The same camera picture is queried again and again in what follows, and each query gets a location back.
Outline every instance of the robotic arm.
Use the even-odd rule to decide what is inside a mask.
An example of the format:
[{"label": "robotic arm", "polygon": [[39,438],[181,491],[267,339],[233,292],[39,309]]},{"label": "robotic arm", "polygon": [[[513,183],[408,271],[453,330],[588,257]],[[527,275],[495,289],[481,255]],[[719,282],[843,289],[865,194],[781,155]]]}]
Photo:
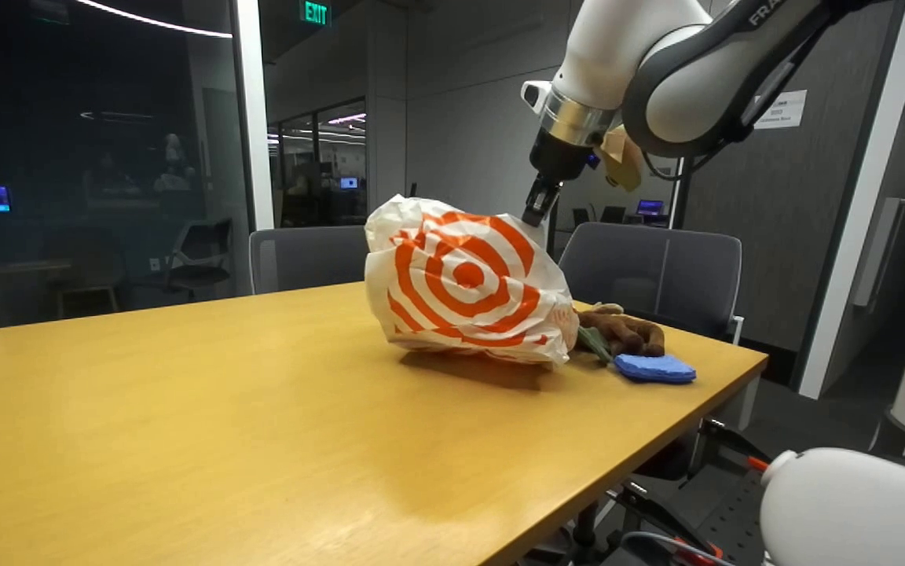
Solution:
[{"label": "robotic arm", "polygon": [[520,220],[541,226],[616,122],[647,155],[690,166],[741,142],[817,39],[865,4],[737,0],[711,18],[698,0],[583,0],[552,82],[520,84],[542,120]]}]

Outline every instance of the cable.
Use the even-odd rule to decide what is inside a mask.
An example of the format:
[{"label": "cable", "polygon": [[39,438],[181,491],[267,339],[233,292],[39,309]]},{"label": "cable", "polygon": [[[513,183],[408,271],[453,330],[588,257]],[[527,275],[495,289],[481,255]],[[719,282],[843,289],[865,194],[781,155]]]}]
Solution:
[{"label": "cable", "polygon": [[629,536],[620,537],[620,543],[626,547],[626,543],[634,540],[634,537],[650,540],[650,543],[663,543],[663,547],[675,547],[675,550],[686,550],[686,553],[693,553],[698,559],[713,563],[713,566],[732,566],[732,563],[723,559],[723,557],[713,557],[713,553],[708,553],[708,550],[699,550],[699,547],[690,547],[690,543],[686,543],[686,540],[677,540],[677,537],[665,537],[665,536],[657,536],[657,532],[629,532]]}]

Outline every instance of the wooden table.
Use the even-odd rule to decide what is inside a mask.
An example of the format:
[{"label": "wooden table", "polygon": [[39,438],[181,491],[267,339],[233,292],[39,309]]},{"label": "wooden table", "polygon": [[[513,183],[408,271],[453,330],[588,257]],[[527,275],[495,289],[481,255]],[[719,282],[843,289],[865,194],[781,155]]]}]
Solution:
[{"label": "wooden table", "polygon": [[763,357],[690,387],[389,346],[362,285],[0,330],[7,563],[498,563]]}]

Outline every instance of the exit sign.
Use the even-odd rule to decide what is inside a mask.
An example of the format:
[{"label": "exit sign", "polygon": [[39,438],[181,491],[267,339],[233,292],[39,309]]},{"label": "exit sign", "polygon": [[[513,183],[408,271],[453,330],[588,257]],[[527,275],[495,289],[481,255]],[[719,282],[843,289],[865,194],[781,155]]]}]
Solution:
[{"label": "exit sign", "polygon": [[316,0],[301,0],[301,23],[326,26],[330,23],[330,6],[316,4]]}]

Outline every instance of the plastic bag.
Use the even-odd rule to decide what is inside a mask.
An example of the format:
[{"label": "plastic bag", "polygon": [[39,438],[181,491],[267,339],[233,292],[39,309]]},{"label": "plastic bag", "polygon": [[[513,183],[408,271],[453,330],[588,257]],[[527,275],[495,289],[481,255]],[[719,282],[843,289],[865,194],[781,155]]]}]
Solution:
[{"label": "plastic bag", "polygon": [[572,292],[508,213],[389,199],[367,225],[365,285],[387,339],[501,361],[567,361]]}]

